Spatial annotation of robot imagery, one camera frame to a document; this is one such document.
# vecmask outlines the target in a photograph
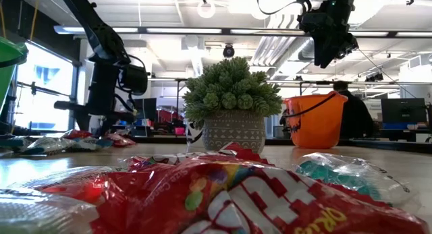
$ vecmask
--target orange bucket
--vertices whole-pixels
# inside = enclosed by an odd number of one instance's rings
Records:
[[[328,149],[339,142],[346,96],[333,91],[327,95],[296,96],[285,100],[291,138],[296,146]]]

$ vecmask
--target gray ceramic pot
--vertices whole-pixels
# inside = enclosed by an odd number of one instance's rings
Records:
[[[237,142],[259,154],[265,143],[264,118],[250,111],[220,110],[205,119],[202,140],[207,150]]]

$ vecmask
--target potted plant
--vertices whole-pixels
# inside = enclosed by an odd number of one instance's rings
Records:
[[[207,150],[229,142],[261,153],[265,143],[264,117],[281,112],[277,85],[268,84],[265,72],[250,73],[244,58],[225,59],[204,68],[199,78],[186,82],[186,118],[202,128]]]

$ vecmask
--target window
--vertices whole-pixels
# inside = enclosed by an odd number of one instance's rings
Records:
[[[17,89],[15,107],[15,124],[34,130],[65,131],[69,125],[69,111],[54,109],[54,103],[58,100],[69,101],[72,91],[72,78],[74,66],[44,49],[30,43],[27,62],[18,66],[18,82],[56,91],[58,93],[46,93],[36,91],[32,95],[29,87]]]

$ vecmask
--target bucket handle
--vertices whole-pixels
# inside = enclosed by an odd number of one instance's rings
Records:
[[[27,54],[23,54],[23,55],[16,57],[14,59],[0,62],[0,68],[9,67],[11,65],[16,65],[18,63],[25,61],[26,59],[27,59]]]
[[[337,93],[333,93],[332,95],[328,96],[326,99],[324,99],[324,100],[322,100],[321,102],[319,102],[319,103],[313,105],[312,107],[310,107],[310,108],[308,108],[308,109],[306,109],[306,110],[304,110],[304,111],[301,111],[301,112],[299,112],[299,113],[295,113],[295,114],[293,114],[293,115],[288,115],[288,116],[286,116],[286,117],[297,117],[297,116],[303,115],[303,114],[305,114],[305,113],[307,113],[307,112],[309,112],[309,111],[312,111],[312,110],[316,109],[317,107],[319,107],[319,106],[323,105],[324,103],[326,103],[328,100],[330,100],[330,99],[332,99],[333,97],[335,97],[336,94],[337,94]]]

